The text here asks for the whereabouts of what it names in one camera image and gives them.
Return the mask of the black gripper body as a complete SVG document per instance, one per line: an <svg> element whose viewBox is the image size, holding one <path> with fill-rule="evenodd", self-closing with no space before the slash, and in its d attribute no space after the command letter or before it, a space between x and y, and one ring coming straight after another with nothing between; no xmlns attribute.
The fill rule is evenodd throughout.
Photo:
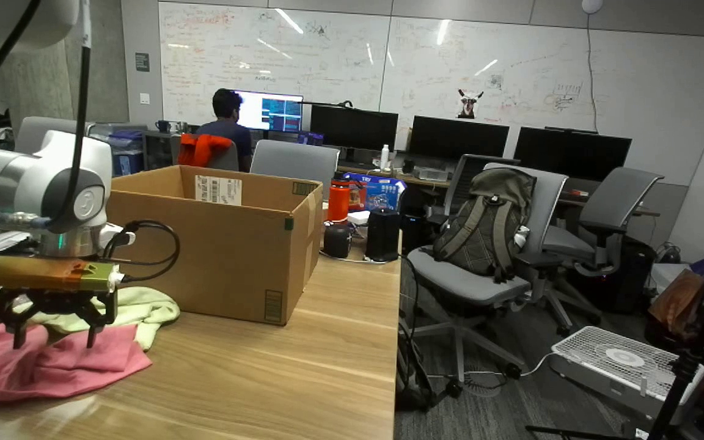
<svg viewBox="0 0 704 440"><path fill-rule="evenodd" d="M25 296L29 305L16 312L15 303ZM48 289L1 289L0 322L29 319L33 312L72 312L84 322L111 322L117 292L111 290L48 290Z"/></svg>

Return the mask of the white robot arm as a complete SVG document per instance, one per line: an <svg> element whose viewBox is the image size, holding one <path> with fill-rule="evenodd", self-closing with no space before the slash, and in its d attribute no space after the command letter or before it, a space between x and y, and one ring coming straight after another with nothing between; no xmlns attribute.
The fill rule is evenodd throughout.
<svg viewBox="0 0 704 440"><path fill-rule="evenodd" d="M84 134L89 70L89 0L0 0L0 66L15 46L48 46L81 28L75 130L47 130L32 154L0 148L0 230L37 235L93 233L106 223L111 152ZM122 272L81 252L56 257L0 255L0 322L25 343L37 312L72 312L87 344L114 319Z"/></svg>

